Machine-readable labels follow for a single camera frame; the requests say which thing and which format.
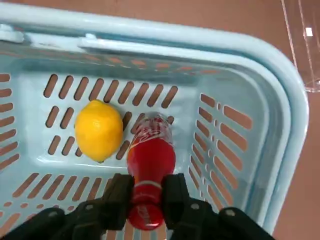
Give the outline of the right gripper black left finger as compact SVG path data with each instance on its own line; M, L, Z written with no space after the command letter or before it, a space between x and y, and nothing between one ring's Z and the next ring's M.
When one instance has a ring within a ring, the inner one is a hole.
M107 230L125 226L134 178L116 173L102 197L86 200L70 213L46 208L9 233L4 240L99 240Z

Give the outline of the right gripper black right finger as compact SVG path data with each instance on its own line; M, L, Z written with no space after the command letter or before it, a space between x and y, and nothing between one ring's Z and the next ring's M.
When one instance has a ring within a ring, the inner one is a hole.
M272 240L273 237L236 207L218 213L206 202L189 195L185 176L163 178L161 208L171 240Z

